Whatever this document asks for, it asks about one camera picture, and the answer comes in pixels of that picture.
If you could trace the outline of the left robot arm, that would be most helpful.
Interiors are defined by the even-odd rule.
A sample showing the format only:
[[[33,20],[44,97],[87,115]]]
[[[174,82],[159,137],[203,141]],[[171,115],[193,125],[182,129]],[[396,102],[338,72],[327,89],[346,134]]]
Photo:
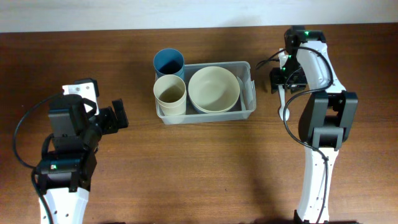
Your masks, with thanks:
[[[49,104],[52,133],[31,174],[41,223],[82,223],[99,142],[129,125],[121,99],[109,107],[98,106],[95,79],[76,80],[62,89]]]

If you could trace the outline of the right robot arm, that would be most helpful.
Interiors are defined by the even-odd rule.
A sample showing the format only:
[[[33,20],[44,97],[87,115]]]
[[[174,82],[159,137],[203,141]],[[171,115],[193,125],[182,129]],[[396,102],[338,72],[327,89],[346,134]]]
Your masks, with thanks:
[[[270,57],[279,66],[270,72],[271,92],[280,98],[279,116],[289,117],[288,106],[298,97],[310,97],[293,140],[304,146],[305,174],[294,223],[328,223],[328,196],[333,166],[347,140],[358,96],[337,78],[320,30],[292,26],[284,34],[285,47]]]

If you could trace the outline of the cream cup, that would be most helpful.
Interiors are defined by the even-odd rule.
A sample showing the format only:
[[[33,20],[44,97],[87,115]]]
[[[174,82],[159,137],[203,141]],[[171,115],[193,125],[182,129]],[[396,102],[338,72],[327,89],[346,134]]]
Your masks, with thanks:
[[[185,82],[176,75],[164,75],[158,78],[153,87],[156,101],[166,107],[176,107],[186,102]]]
[[[186,113],[186,104],[182,103],[181,105],[174,107],[160,105],[160,109],[165,116],[179,116]]]

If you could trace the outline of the blue bowl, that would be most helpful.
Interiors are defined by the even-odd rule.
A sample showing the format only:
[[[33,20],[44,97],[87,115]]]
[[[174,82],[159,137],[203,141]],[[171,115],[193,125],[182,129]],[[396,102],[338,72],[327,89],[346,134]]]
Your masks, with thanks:
[[[202,111],[201,109],[197,108],[193,103],[190,103],[190,106],[193,108],[196,114],[206,114],[206,112]]]

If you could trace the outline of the blue cup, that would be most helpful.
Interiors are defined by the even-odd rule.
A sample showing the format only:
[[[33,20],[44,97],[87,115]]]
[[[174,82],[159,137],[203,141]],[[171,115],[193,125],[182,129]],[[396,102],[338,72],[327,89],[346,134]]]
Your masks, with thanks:
[[[185,59],[176,49],[162,49],[156,53],[153,65],[157,78],[164,75],[176,75],[185,79]]]

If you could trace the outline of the white plastic fork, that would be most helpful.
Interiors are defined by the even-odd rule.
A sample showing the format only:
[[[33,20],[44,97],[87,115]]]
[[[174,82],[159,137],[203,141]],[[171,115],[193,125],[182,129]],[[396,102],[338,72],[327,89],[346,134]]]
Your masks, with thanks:
[[[242,82],[242,80],[239,77],[236,77],[237,81],[239,83],[239,87],[240,87],[240,94],[239,94],[239,100],[240,100],[240,104],[241,104],[241,111],[245,111],[246,110],[246,105],[244,102],[244,84]]]

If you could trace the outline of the cream bowl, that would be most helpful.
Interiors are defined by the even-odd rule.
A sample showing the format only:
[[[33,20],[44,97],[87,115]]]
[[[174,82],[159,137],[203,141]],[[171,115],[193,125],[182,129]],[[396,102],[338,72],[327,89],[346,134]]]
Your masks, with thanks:
[[[240,87],[236,76],[229,70],[209,66],[199,69],[188,83],[190,96],[238,96]]]
[[[198,113],[224,113],[231,110],[239,100],[238,96],[189,96],[190,102]]]

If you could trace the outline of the white plastic spoon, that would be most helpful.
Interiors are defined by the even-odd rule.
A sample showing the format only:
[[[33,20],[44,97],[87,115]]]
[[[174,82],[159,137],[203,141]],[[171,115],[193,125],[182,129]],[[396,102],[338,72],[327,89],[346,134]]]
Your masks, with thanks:
[[[290,116],[290,111],[285,109],[285,90],[282,85],[278,86],[278,94],[280,99],[279,116],[282,121],[287,121]]]

